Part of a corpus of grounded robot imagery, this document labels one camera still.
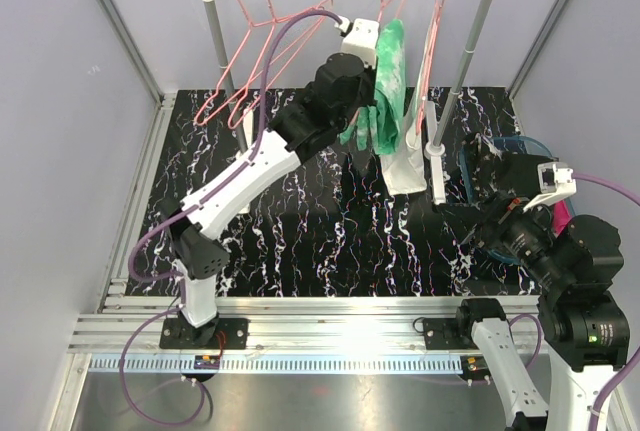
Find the pink trousers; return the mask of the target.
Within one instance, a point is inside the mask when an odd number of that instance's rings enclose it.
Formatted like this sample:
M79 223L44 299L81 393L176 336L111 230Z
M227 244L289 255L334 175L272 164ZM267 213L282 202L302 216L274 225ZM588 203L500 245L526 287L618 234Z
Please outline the pink trousers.
M569 198L553 205L553 229L556 235L560 234L574 216L573 206Z

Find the green tie-dye trousers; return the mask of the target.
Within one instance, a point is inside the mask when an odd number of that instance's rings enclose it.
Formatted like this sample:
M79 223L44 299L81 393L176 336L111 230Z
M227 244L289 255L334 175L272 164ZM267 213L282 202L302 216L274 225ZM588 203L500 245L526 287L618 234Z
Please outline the green tie-dye trousers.
M360 107L339 135L346 145L355 138L359 151L370 148L379 156L393 154L402 134L406 98L405 27L393 19L381 31L377 52L375 104Z

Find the black white tie-dye trousers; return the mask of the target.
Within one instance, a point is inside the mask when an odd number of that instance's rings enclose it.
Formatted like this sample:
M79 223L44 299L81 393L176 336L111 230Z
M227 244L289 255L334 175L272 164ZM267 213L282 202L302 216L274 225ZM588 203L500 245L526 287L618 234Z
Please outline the black white tie-dye trousers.
M536 199L555 190L544 177L558 160L499 148L475 134L463 142L460 166L470 192L466 242L519 258L550 246L553 212Z

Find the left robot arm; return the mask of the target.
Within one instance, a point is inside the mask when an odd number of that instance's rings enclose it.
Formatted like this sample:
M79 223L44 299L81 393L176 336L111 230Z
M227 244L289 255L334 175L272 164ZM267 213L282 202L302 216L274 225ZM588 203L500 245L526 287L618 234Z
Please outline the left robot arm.
M230 261L220 237L242 208L332 146L356 111L373 104L376 61L375 56L331 55L300 95L276 113L249 150L171 209L168 235L180 278L181 307L163 325L161 348L221 348L227 331L247 325L244 318L219 315L217 278Z

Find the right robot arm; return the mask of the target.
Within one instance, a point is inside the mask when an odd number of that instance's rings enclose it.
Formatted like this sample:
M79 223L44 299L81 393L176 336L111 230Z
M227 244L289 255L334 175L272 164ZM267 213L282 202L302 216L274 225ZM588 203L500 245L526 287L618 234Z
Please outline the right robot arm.
M628 320L609 288L622 268L617 229L592 215L553 231L554 204L574 193L532 199L497 192L473 205L438 207L466 231L466 242L508 252L540 288L539 331L549 347L551 394L537 395L495 298L468 298L456 311L454 335L482 353L509 430L603 430L607 400L636 360L628 355Z

